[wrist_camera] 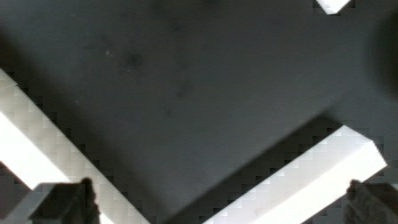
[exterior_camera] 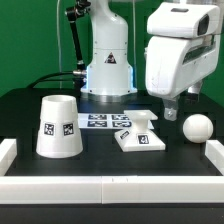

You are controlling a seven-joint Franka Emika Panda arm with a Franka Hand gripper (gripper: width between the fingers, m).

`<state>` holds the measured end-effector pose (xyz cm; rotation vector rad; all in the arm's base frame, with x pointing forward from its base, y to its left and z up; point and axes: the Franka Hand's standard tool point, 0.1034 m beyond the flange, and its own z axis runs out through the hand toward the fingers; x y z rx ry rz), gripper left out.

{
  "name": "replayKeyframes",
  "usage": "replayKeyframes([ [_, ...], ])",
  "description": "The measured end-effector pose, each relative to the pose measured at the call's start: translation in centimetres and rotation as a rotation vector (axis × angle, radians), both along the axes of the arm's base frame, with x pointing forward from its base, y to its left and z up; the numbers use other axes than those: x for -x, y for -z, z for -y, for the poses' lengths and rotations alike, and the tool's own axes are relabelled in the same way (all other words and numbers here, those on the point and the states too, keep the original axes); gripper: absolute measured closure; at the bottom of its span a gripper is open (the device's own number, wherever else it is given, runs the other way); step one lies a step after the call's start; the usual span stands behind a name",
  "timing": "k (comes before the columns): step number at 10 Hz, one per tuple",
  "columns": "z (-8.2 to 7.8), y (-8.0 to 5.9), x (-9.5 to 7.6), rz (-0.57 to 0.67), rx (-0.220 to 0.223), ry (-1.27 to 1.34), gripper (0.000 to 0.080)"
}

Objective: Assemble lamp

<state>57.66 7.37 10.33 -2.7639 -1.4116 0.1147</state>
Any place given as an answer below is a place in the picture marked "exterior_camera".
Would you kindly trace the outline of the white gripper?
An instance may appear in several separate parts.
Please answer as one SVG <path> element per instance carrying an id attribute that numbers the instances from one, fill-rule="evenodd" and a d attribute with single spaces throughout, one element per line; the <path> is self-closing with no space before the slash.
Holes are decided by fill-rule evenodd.
<path id="1" fill-rule="evenodd" d="M 179 98 L 176 96 L 187 88 L 186 101 L 189 104 L 199 101 L 201 80 L 214 70 L 214 40 L 206 45 L 204 38 L 189 40 L 154 36 L 148 43 L 146 89 L 152 96 L 165 98 L 166 120 L 177 119 Z"/>

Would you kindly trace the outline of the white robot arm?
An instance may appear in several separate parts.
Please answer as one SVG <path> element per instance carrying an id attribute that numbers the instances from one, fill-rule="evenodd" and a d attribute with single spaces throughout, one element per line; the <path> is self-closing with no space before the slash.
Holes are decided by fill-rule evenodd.
<path id="1" fill-rule="evenodd" d="M 82 92 L 99 101 L 135 93 L 127 60 L 128 25 L 108 6 L 89 0 L 93 56 Z M 203 79 L 217 66 L 224 27 L 224 0 L 166 0 L 147 19 L 147 92 L 163 100 L 164 118 L 177 118 L 179 95 L 196 102 Z"/>

